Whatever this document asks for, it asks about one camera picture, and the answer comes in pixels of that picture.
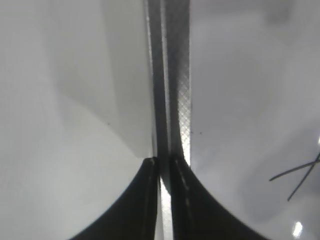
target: black wire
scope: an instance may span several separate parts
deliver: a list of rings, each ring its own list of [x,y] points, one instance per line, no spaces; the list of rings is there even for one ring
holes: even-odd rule
[[[293,190],[293,192],[292,192],[292,193],[290,194],[290,196],[288,197],[287,200],[288,200],[288,202],[289,202],[290,199],[293,197],[293,195],[296,193],[296,191],[297,191],[297,190],[301,187],[301,185],[304,183],[304,181],[305,181],[306,178],[309,176],[309,174],[311,173],[311,171],[313,170],[313,168],[315,167],[315,165],[316,165],[317,163],[320,163],[320,152],[319,152],[318,156],[316,156],[316,158],[315,158],[314,161],[311,161],[311,162],[305,163],[305,164],[303,164],[303,165],[294,167],[294,168],[292,168],[292,169],[290,169],[290,170],[284,171],[284,172],[282,172],[282,173],[280,173],[280,174],[278,174],[278,175],[270,178],[269,181],[273,181],[273,180],[275,180],[275,179],[277,179],[277,178],[282,177],[283,175],[286,175],[286,174],[292,173],[292,172],[294,172],[294,171],[297,171],[297,170],[299,170],[299,169],[303,169],[303,168],[306,168],[306,167],[308,167],[308,166],[311,166],[311,167],[309,168],[309,170],[306,172],[306,174],[304,175],[304,177],[302,178],[302,180],[299,182],[299,184],[296,186],[296,188]]]

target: thin wire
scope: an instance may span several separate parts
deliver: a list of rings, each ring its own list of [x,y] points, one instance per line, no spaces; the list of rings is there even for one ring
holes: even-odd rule
[[[315,164],[317,164],[317,163],[320,163],[320,159],[319,159],[319,158],[317,158],[315,161],[311,161],[311,162],[305,163],[305,164],[303,164],[303,165],[296,166],[296,167],[294,167],[294,168],[292,168],[292,169],[290,169],[290,170],[287,170],[287,171],[284,171],[284,172],[282,172],[282,173],[280,173],[280,174],[278,174],[278,175],[275,175],[274,177],[270,178],[269,181],[273,181],[273,180],[275,180],[275,179],[277,179],[277,178],[282,177],[283,175],[287,175],[287,174],[289,174],[289,173],[292,173],[292,172],[297,171],[297,170],[299,170],[299,169],[306,168],[306,167],[308,167],[308,166],[310,166],[310,165],[315,165]]]
[[[302,184],[304,183],[304,181],[307,179],[307,177],[309,176],[309,174],[310,174],[311,171],[314,169],[314,167],[315,167],[315,165],[316,165],[317,163],[320,163],[320,152],[319,152],[318,156],[316,156],[316,158],[315,158],[314,161],[311,161],[311,162],[305,163],[305,164],[303,164],[303,165],[294,167],[294,168],[292,168],[292,169],[290,169],[290,170],[284,171],[284,172],[282,172],[282,173],[280,173],[280,174],[278,174],[278,175],[270,178],[269,181],[273,181],[273,180],[275,180],[275,179],[277,179],[277,178],[282,177],[283,175],[286,175],[286,174],[292,173],[292,172],[294,172],[294,171],[297,171],[297,170],[299,170],[299,169],[303,169],[303,168],[306,168],[306,167],[308,167],[308,166],[311,166],[311,167],[309,168],[309,170],[306,172],[306,174],[304,175],[304,177],[302,178],[302,180],[299,182],[299,184],[296,186],[296,188],[293,190],[293,192],[292,192],[292,193],[290,194],[290,196],[288,197],[287,200],[288,200],[288,202],[289,202],[290,199],[293,197],[293,195],[296,193],[296,191],[301,187],[301,185],[302,185]]]
[[[304,183],[304,181],[306,180],[306,178],[309,176],[309,174],[311,173],[312,169],[315,167],[316,163],[313,164],[309,170],[306,172],[306,174],[304,175],[304,177],[302,178],[302,180],[299,182],[298,186],[296,186],[296,188],[293,190],[293,192],[290,194],[290,196],[288,197],[288,202],[290,201],[290,199],[293,197],[293,195],[296,193],[296,191],[300,188],[300,186]]]

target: white surface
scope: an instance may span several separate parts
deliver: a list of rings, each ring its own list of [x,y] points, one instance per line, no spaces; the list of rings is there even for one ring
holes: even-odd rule
[[[320,2],[192,0],[191,167],[274,240],[320,239]],[[297,223],[302,230],[295,231]]]
[[[151,148],[143,1],[0,1],[0,239],[65,240]]]

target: textured metal strip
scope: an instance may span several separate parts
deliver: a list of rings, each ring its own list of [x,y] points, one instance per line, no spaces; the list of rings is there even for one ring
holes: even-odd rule
[[[173,239],[169,157],[190,164],[190,1],[146,0],[163,237]]]
[[[172,154],[190,164],[190,1],[165,0]]]

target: dark curved object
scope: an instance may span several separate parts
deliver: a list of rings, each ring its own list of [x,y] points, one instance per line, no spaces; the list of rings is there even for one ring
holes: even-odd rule
[[[170,179],[175,240],[266,240],[224,209],[184,159],[170,160]]]
[[[153,240],[157,218],[159,163],[143,161],[119,199],[71,240]]]

